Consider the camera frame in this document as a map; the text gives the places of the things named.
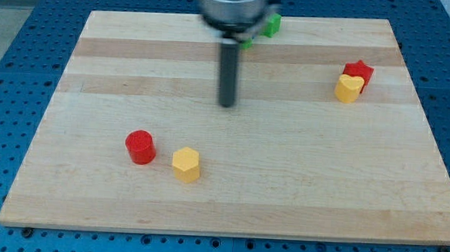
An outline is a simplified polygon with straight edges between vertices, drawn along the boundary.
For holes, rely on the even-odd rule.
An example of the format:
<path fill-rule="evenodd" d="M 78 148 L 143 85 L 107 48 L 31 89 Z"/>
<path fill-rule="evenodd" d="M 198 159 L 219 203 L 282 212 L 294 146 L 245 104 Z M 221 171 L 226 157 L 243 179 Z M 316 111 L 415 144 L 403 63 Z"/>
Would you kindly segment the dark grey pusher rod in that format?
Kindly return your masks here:
<path fill-rule="evenodd" d="M 220 74 L 218 101 L 225 108 L 236 102 L 239 43 L 234 39 L 223 38 L 220 45 Z"/>

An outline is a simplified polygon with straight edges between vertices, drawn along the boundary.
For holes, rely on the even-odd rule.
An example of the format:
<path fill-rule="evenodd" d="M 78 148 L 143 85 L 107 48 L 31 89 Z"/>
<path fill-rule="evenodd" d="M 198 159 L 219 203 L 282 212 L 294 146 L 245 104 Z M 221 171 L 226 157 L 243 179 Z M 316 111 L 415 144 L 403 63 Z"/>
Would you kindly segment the silver round tool flange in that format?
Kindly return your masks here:
<path fill-rule="evenodd" d="M 281 0 L 196 0 L 201 19 L 228 39 L 245 42 L 267 26 Z"/>

